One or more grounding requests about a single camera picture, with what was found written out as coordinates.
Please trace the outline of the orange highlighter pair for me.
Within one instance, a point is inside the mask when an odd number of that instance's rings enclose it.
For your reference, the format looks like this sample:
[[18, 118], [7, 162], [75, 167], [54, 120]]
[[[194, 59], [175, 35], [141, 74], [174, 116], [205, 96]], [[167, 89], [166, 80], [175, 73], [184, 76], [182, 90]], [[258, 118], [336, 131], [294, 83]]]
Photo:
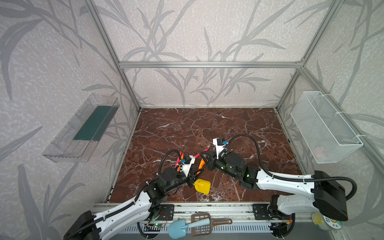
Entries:
[[205, 161], [201, 160], [199, 164], [199, 170], [201, 170], [204, 167], [204, 165], [205, 165]]
[[181, 161], [184, 159], [184, 153], [182, 151], [180, 151], [180, 158], [177, 159], [177, 162], [176, 162], [176, 165], [175, 165], [175, 169], [177, 171], [180, 171], [181, 170]]

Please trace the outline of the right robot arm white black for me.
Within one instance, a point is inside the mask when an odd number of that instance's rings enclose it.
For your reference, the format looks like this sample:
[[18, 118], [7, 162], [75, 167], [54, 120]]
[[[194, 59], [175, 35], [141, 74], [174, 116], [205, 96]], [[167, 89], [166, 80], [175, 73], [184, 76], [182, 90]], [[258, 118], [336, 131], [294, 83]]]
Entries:
[[208, 170], [219, 170], [239, 182], [247, 190], [279, 191], [269, 203], [270, 215], [296, 213], [320, 213], [332, 220], [345, 222], [349, 219], [347, 201], [357, 192], [357, 183], [348, 177], [331, 177], [325, 172], [313, 175], [289, 175], [270, 172], [262, 161], [260, 166], [250, 167], [245, 159], [229, 151], [235, 140], [213, 139], [214, 152], [203, 151], [201, 157]]

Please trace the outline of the pink highlighter centre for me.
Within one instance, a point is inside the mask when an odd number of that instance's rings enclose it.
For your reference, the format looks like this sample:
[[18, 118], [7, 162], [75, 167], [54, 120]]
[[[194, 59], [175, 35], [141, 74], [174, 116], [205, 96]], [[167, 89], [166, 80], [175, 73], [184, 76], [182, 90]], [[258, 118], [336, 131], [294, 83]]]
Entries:
[[201, 157], [201, 153], [205, 153], [205, 152], [208, 152], [210, 150], [210, 148], [206, 148], [204, 149], [203, 151], [200, 151], [197, 155], [195, 155], [195, 159], [198, 159]]

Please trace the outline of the yellow toy shovel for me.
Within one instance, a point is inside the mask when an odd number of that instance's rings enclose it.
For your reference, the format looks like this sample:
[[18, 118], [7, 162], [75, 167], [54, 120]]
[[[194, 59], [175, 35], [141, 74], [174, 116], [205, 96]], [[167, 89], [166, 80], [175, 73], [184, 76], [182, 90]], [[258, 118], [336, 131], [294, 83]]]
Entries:
[[194, 182], [195, 190], [199, 193], [208, 195], [211, 189], [211, 183], [206, 180], [198, 179]]

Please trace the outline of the small circuit board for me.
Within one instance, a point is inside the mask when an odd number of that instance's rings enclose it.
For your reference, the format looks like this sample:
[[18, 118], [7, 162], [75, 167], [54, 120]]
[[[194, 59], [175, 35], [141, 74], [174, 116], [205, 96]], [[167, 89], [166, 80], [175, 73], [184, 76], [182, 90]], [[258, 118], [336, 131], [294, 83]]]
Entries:
[[166, 229], [167, 225], [163, 223], [146, 224], [145, 230], [147, 232], [161, 232]]

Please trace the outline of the light blue toy shovel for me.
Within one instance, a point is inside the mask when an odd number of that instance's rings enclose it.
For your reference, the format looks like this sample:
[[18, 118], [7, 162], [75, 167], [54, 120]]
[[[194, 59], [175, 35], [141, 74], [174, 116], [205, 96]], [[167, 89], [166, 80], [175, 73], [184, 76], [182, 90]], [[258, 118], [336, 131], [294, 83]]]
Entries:
[[180, 239], [184, 238], [187, 234], [187, 229], [188, 228], [197, 228], [197, 227], [202, 227], [202, 226], [208, 226], [210, 225], [211, 220], [210, 219], [203, 219], [199, 220], [193, 223], [186, 224], [186, 221], [184, 219], [174, 221], [171, 223], [168, 229], [168, 234], [169, 236], [174, 239]]

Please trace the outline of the brown toy sieve scoop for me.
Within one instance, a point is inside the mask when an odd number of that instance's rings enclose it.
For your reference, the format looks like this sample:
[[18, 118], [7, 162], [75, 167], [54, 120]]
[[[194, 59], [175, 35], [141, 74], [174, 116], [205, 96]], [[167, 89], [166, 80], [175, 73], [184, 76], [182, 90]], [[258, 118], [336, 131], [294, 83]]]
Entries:
[[230, 218], [212, 218], [209, 213], [197, 213], [191, 215], [191, 223], [203, 221], [205, 225], [191, 228], [193, 237], [209, 235], [215, 226], [231, 225], [233, 220]]

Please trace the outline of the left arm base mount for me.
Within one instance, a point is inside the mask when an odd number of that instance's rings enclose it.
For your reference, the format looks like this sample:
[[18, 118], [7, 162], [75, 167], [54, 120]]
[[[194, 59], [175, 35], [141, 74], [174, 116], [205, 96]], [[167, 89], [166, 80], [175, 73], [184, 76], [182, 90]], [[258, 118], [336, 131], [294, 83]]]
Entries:
[[172, 221], [175, 213], [175, 205], [161, 204], [150, 214], [151, 221]]

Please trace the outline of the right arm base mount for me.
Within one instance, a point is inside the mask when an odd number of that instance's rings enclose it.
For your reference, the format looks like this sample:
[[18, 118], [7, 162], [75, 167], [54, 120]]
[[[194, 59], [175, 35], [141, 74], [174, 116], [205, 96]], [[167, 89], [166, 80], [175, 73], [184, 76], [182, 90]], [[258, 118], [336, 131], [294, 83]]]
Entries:
[[270, 212], [269, 204], [267, 203], [252, 204], [252, 212], [256, 221], [288, 222], [289, 220], [293, 220], [295, 218], [294, 215], [285, 215], [280, 212]]

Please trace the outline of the clear plastic wall tray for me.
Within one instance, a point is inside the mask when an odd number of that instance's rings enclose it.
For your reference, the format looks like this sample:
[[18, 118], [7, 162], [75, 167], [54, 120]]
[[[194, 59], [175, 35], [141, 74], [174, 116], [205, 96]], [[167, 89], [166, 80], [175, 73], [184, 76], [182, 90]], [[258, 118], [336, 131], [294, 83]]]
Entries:
[[90, 94], [43, 156], [54, 163], [87, 163], [119, 107], [117, 97]]

